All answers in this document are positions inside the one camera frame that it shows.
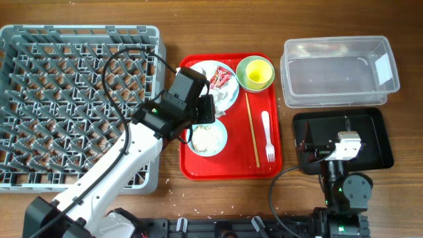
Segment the wooden chopstick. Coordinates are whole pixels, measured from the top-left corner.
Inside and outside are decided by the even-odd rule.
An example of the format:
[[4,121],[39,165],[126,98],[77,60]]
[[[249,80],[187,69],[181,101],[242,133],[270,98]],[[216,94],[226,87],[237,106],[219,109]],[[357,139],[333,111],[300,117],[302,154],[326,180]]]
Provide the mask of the wooden chopstick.
[[251,113],[250,104],[249,104],[249,97],[248,97],[247,93],[245,93],[245,100],[246,100],[246,106],[247,106],[247,113],[248,113],[248,117],[249,117],[249,125],[250,125],[250,132],[251,132],[251,136],[252,136],[252,143],[253,143],[253,148],[254,148],[254,157],[255,157],[255,161],[256,161],[256,167],[260,168],[260,159],[259,159],[259,156],[258,156],[256,137],[255,137],[255,132],[254,132],[254,124],[253,124],[253,121],[252,121],[252,113]]

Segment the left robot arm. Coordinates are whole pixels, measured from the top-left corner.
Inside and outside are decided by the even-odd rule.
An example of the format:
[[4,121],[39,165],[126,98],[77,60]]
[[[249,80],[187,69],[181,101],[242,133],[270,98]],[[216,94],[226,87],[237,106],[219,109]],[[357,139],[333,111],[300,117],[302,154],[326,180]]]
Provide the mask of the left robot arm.
[[101,226],[110,232],[119,225],[135,232],[133,221],[122,216],[104,217],[106,209],[142,166],[154,161],[167,144],[180,139],[194,124],[214,122],[212,95],[202,94],[206,76],[181,67],[169,91],[139,104],[124,132],[102,158],[74,185],[53,201],[34,199],[24,216],[23,237],[94,237]]

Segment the white napkin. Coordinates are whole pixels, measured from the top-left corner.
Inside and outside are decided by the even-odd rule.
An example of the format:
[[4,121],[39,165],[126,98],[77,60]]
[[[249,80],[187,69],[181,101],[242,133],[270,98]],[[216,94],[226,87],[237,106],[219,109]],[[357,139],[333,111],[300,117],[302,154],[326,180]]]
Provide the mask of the white napkin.
[[220,89],[214,88],[210,90],[210,94],[214,100],[216,118],[224,116],[225,111],[232,106],[234,102],[233,97],[236,95],[238,89],[238,82],[232,81],[224,84]]

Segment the red snack wrapper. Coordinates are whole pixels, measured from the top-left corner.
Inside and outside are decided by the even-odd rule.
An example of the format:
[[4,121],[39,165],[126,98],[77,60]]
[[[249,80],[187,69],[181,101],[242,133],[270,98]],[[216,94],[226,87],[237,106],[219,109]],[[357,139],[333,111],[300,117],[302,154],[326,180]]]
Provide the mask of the red snack wrapper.
[[231,78],[233,74],[222,66],[218,66],[215,73],[210,79],[210,87],[214,88],[222,88],[224,84],[226,84]]

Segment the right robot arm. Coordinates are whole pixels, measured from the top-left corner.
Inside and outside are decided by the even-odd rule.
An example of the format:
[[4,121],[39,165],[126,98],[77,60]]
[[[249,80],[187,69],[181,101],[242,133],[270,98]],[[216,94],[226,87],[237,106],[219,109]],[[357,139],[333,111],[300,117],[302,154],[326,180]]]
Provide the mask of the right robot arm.
[[349,173],[346,164],[357,157],[362,147],[357,132],[338,132],[326,144],[313,141],[311,127],[305,124],[305,138],[299,152],[309,153],[309,162],[317,162],[319,182],[325,195],[324,208],[315,208],[309,216],[309,237],[369,237],[367,211],[373,181],[363,173]]

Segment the large light blue plate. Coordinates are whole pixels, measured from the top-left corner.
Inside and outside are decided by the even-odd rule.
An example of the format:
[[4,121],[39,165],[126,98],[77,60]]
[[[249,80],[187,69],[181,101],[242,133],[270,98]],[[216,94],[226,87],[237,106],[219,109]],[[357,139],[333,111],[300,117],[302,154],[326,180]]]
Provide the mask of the large light blue plate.
[[239,82],[235,72],[228,65],[213,60],[195,63],[190,68],[206,76],[210,86],[209,89],[205,86],[201,95],[207,93],[212,95],[215,117],[224,116],[225,111],[235,103],[239,94]]

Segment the leftover rice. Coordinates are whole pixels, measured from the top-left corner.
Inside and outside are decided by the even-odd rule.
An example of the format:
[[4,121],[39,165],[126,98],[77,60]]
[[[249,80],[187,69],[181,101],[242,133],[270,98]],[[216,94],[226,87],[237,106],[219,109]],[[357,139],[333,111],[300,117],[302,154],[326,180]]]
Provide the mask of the leftover rice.
[[223,139],[217,126],[197,126],[192,135],[192,147],[198,153],[216,153],[222,147]]

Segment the small light blue bowl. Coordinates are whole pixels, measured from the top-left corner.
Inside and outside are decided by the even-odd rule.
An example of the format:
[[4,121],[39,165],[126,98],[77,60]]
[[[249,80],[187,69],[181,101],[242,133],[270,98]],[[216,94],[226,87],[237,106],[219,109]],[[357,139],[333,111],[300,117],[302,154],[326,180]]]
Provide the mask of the small light blue bowl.
[[222,122],[215,120],[212,124],[193,125],[185,132],[188,147],[202,157],[212,157],[223,151],[227,143],[227,130]]

